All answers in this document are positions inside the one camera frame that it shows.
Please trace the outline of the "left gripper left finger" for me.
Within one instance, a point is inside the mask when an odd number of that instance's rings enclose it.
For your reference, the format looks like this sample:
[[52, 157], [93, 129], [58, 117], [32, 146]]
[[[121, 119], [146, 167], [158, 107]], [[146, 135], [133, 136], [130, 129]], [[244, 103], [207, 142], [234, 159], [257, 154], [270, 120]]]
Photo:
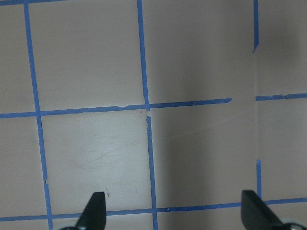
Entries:
[[106, 198], [104, 192], [95, 192], [76, 222], [77, 230], [104, 230], [106, 226]]

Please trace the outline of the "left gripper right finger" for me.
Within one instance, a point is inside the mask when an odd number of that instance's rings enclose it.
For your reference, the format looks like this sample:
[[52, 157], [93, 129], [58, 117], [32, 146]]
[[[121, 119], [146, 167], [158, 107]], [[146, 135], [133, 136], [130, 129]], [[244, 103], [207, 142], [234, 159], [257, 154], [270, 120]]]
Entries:
[[288, 229], [253, 190], [241, 193], [241, 221], [246, 230]]

